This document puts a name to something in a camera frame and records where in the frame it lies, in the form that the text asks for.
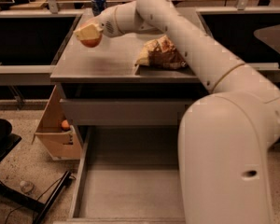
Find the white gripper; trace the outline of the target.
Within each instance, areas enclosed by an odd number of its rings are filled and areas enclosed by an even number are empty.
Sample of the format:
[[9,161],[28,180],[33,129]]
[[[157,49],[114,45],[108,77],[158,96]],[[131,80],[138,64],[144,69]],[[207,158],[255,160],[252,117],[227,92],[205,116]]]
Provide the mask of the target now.
[[109,7],[98,16],[91,18],[91,23],[82,25],[74,31],[74,35],[80,41],[94,40],[101,37],[101,34],[108,37],[122,36],[117,21],[117,7]]

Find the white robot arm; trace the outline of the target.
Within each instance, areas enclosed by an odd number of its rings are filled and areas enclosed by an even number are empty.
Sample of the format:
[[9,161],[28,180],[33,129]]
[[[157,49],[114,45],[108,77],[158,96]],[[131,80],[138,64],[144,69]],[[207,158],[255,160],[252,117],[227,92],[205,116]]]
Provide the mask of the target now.
[[110,7],[76,29],[95,47],[156,28],[208,90],[183,115],[178,162],[187,224],[273,224],[267,152],[280,137],[280,90],[181,15],[170,0]]

